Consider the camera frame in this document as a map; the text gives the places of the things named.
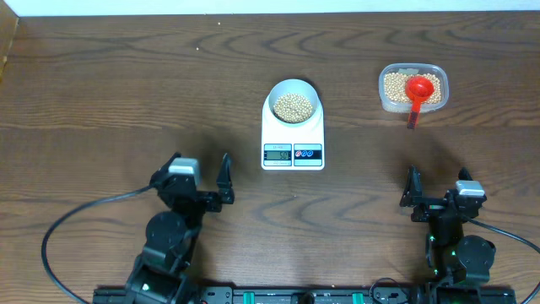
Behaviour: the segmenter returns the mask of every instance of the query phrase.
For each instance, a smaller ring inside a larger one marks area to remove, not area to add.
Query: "kitchen scale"
[[[304,122],[287,123],[274,115],[280,96],[298,94],[311,105]],[[322,104],[315,89],[298,79],[276,84],[262,106],[261,167],[264,170],[322,170],[324,168],[324,122]]]

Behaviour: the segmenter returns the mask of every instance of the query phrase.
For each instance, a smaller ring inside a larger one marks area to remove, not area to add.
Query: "red scoop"
[[[427,78],[422,76],[414,76],[407,81],[405,85],[405,94],[413,101],[413,109],[408,115],[407,128],[414,129],[419,121],[420,107],[422,103],[429,99],[435,92],[433,84]]]

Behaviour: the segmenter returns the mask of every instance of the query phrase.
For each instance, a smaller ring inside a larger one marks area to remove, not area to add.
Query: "black cable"
[[[375,283],[373,283],[373,285],[370,287],[370,298],[374,303],[382,304],[380,301],[376,300],[375,297],[373,296],[373,288],[375,288],[375,285],[379,284],[383,280],[390,280],[390,281],[394,282],[397,285],[397,287],[402,291],[402,293],[405,294],[405,296],[407,297],[406,301],[403,301],[403,302],[397,303],[397,304],[405,304],[405,303],[408,302],[408,300],[409,300],[408,299],[408,292],[406,292],[405,289],[399,283],[397,283],[396,280],[394,280],[393,278],[380,278],[377,281],[375,281]]]
[[[134,196],[139,195],[141,193],[147,192],[148,190],[150,190],[153,187],[154,187],[153,185],[150,185],[150,186],[147,186],[147,187],[142,187],[142,188],[140,188],[138,190],[135,190],[133,192],[129,192],[129,193],[125,193],[125,194],[122,194],[122,195],[117,195],[117,196],[109,197],[109,198],[101,198],[101,199],[95,200],[93,202],[82,204],[82,205],[78,206],[77,208],[75,208],[75,209],[67,212],[66,214],[64,214],[60,219],[58,219],[57,221],[55,221],[51,225],[51,227],[49,228],[49,230],[47,231],[45,236],[43,236],[43,242],[41,243],[41,262],[43,262],[43,267],[45,268],[45,271],[47,272],[47,275],[49,276],[49,278],[52,280],[52,282],[54,284],[56,284],[58,286],[58,288],[60,288],[61,291],[63,291],[66,295],[71,296],[75,301],[77,301],[79,303],[89,304],[82,297],[77,296],[73,291],[69,290],[64,284],[62,284],[62,282],[60,282],[60,280],[52,272],[51,265],[49,265],[49,261],[47,259],[47,242],[49,241],[49,237],[51,237],[52,232],[64,220],[66,220],[68,217],[78,213],[81,210],[84,210],[84,209],[87,209],[87,208],[90,208],[90,207],[94,207],[94,206],[98,206],[98,205],[101,205],[101,204],[105,204],[105,203],[118,201],[118,200],[125,199],[125,198],[134,197]]]
[[[497,227],[494,227],[494,226],[491,226],[491,225],[488,225],[488,224],[484,224],[482,222],[479,222],[477,220],[473,220],[469,217],[467,217],[466,215],[463,215],[461,214],[461,217],[463,220],[466,220],[468,222],[471,222],[473,223],[474,225],[479,225],[480,227],[482,228],[485,228],[485,229],[488,229],[488,230],[491,230],[493,232],[497,232],[497,233],[500,233],[501,235],[504,235],[504,236],[508,236],[508,237],[511,237],[513,238],[514,240],[516,241],[519,241],[519,242],[522,242],[523,244],[529,246],[530,248],[536,250],[538,253],[540,253],[540,247],[536,246],[535,244],[531,243],[530,241],[524,239],[523,237],[521,236],[518,236],[518,235],[515,235],[513,233],[509,233],[508,231],[504,231],[502,229],[499,229]],[[527,296],[527,298],[525,298],[525,300],[521,303],[521,304],[527,304],[528,302],[530,302],[532,300],[532,298],[540,291],[540,282],[538,282],[537,286],[532,290],[531,294],[529,296]]]

